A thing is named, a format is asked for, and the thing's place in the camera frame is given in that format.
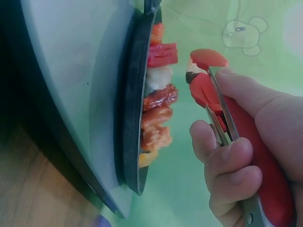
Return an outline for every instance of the plastic food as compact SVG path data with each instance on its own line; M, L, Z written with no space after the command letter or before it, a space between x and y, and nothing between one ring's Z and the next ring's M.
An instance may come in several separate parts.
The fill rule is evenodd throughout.
M164 89L171 82L172 74L169 66L149 68L146 71L146 84L153 90Z
M160 125L168 121L172 117L172 109L167 106L154 108L142 115L141 128Z
M143 150L158 151L162 147L167 147L171 142L170 128L154 125L144 129L141 148Z
M176 64L177 62L178 50L176 44L157 44L150 46L147 67L158 68Z
M158 23L152 27L151 32L151 44L160 44L162 43L162 38L164 34L164 25L162 23Z
M143 112L156 107L170 106L178 100L178 90L173 84L168 84L164 89L157 90L143 99Z
M177 49L177 43L172 44L151 44L149 49L149 55L155 52L167 51L167 50L175 50Z
M159 155L159 152L153 151L150 153L142 153L139 156L139 168L149 166Z

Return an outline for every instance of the orange toy food piece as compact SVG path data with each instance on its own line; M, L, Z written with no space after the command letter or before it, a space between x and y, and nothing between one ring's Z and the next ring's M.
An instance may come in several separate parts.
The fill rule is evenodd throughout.
M140 154L139 168L149 166L158 157L158 155L158 151Z
M167 147L171 142L170 128L154 125L144 129L141 148L143 150L156 151L162 147Z
M156 90L143 99L143 112L156 107L170 106L178 100L178 90L173 84L168 84L162 90Z
M143 113L141 128L146 129L149 126L163 124L172 117L172 112L168 106L162 106Z
M154 25L151 31L151 44L162 43L163 34L164 34L164 25L162 23L158 23Z

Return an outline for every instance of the red tongs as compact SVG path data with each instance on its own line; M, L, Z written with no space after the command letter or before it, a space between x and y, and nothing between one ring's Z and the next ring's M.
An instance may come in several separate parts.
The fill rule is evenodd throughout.
M295 226L295 208L287 178L262 141L254 119L235 100L224 96L216 83L215 74L228 61L218 52L199 49L191 53L191 64L201 71L187 71L190 92L195 101L206 109L224 146L239 137L250 140L254 150L252 165L258 166L263 181L258 193L241 201L246 227Z

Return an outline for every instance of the green fabric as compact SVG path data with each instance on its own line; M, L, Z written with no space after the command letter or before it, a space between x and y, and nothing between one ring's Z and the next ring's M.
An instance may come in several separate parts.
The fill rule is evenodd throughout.
M220 226L208 207L204 167L194 156L188 133L193 121L208 121L185 82L189 54L199 48L219 51L236 72L302 96L302 11L297 0L163 0L164 42L177 42L179 53L173 66L179 101L167 124L174 141L151 165L145 192L134 196L128 219L104 208L102 215L113 227ZM232 34L236 27L245 30Z

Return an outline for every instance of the red handle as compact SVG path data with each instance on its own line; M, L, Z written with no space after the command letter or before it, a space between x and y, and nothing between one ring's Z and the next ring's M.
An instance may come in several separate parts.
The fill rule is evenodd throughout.
M267 219L276 227L289 226L294 220L294 200L284 172L262 141L254 119L235 100L224 97L240 137L247 138L253 146L252 165L263 174L258 195Z

